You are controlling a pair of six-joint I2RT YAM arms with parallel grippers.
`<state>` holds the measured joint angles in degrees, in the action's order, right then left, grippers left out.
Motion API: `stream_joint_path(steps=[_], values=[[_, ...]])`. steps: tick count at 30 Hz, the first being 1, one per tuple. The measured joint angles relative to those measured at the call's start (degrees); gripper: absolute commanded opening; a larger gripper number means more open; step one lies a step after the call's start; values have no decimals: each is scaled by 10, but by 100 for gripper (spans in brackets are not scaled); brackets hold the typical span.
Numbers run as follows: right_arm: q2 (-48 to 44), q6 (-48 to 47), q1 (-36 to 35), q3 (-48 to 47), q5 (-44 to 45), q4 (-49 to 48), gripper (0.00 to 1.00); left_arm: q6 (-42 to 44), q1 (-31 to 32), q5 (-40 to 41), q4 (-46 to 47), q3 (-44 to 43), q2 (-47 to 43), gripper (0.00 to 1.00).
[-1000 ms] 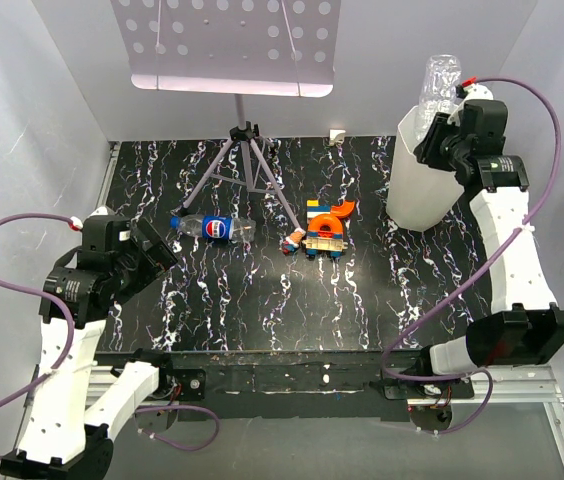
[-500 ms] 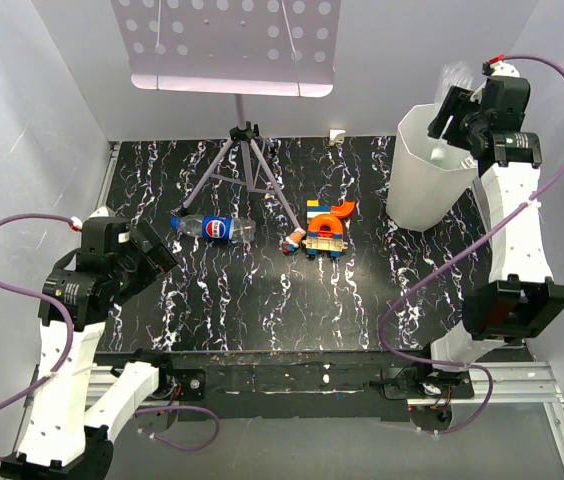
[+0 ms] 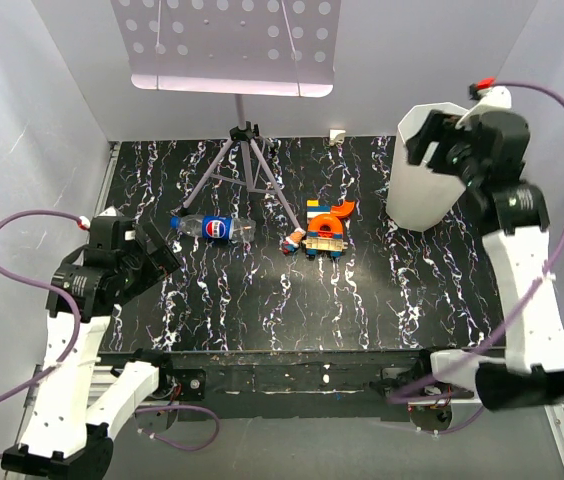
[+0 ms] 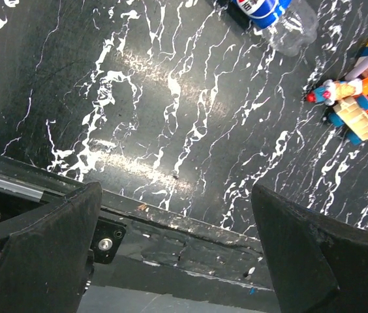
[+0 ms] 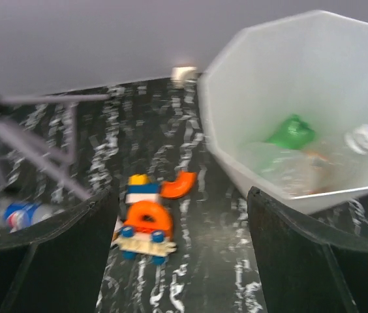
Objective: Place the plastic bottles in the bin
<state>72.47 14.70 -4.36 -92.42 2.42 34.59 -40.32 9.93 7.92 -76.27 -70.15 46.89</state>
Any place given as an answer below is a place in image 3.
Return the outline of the Pepsi label plastic bottle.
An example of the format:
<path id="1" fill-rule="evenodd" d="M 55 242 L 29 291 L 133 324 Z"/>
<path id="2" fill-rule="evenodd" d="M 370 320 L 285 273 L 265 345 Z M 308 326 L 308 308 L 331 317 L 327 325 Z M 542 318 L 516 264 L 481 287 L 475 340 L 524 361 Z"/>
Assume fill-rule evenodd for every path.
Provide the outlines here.
<path id="1" fill-rule="evenodd" d="M 173 216 L 170 226 L 190 237 L 240 243 L 252 242 L 256 232 L 254 220 L 200 214 Z"/>

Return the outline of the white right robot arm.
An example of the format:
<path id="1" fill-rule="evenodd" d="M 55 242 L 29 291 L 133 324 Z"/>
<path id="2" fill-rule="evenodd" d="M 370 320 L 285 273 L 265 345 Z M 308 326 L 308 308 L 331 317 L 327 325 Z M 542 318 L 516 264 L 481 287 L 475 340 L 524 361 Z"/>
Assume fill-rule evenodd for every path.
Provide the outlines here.
<path id="1" fill-rule="evenodd" d="M 507 85 L 478 82 L 475 104 L 412 107 L 398 125 L 406 162 L 433 180 L 452 177 L 470 200 L 496 277 L 502 325 L 472 352 L 440 349 L 414 373 L 416 389 L 437 397 L 450 385 L 500 411 L 564 401 L 564 327 L 552 278 L 550 220 L 541 189 L 524 180 L 528 121 Z"/>

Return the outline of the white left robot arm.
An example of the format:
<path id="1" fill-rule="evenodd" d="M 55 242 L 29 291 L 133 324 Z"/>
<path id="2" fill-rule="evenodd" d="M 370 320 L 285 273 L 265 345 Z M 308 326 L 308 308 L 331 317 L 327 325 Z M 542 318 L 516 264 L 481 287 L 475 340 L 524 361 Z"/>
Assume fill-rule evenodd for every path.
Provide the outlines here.
<path id="1" fill-rule="evenodd" d="M 137 224 L 110 207 L 80 220 L 88 242 L 67 255 L 47 297 L 43 379 L 20 440 L 1 456 L 8 472 L 47 479 L 101 479 L 114 439 L 143 400 L 167 398 L 175 386 L 169 356 L 136 351 L 95 401 L 89 400 L 103 336 L 123 306 L 180 267 L 151 223 Z"/>

